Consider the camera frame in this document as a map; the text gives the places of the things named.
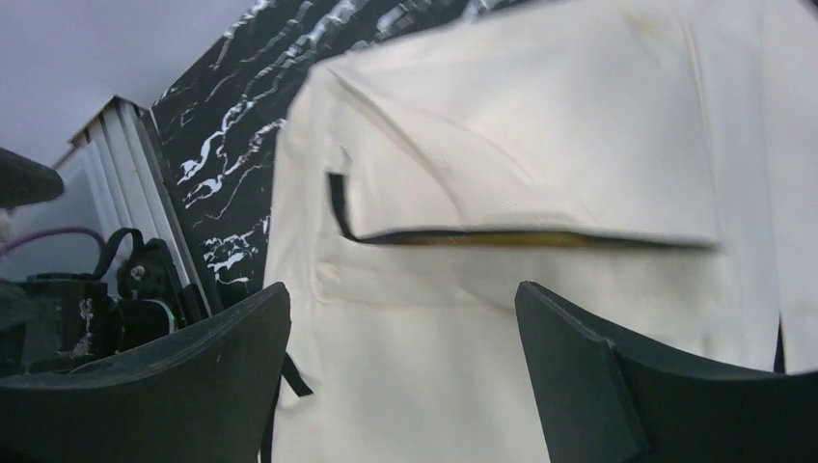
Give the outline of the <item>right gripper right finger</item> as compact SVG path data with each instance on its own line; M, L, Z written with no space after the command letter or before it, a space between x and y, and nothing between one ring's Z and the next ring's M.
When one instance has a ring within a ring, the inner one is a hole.
M813 462L817 376L655 341L534 282L515 310L554 462Z

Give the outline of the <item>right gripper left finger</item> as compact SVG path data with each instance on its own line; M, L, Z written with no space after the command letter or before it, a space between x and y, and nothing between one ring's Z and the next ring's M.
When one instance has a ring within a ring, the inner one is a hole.
M1 381L5 462L266 462L290 332L281 283L68 373Z

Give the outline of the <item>beige canvas student bag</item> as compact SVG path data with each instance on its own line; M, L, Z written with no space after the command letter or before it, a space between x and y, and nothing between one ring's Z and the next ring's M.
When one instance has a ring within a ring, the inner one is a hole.
M624 247L399 245L573 232ZM269 462L554 462L515 295L817 376L817 6L530 2L312 66L267 285L295 378Z

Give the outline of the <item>yellow crayon pack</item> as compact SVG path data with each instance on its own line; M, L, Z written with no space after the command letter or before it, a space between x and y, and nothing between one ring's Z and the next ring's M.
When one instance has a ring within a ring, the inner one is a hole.
M399 245L429 246L496 246L496 247L624 247L641 246L644 242L577 234L573 232L489 232L465 234L410 233L389 237L386 241Z

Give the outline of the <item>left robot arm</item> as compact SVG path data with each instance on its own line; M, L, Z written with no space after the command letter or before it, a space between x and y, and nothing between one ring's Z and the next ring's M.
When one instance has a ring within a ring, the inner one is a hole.
M72 370L206 318L201 296L182 284L166 242L134 228L108 238L79 226L35 231L2 244L1 253L63 234L92 237L96 266L2 280L2 375Z

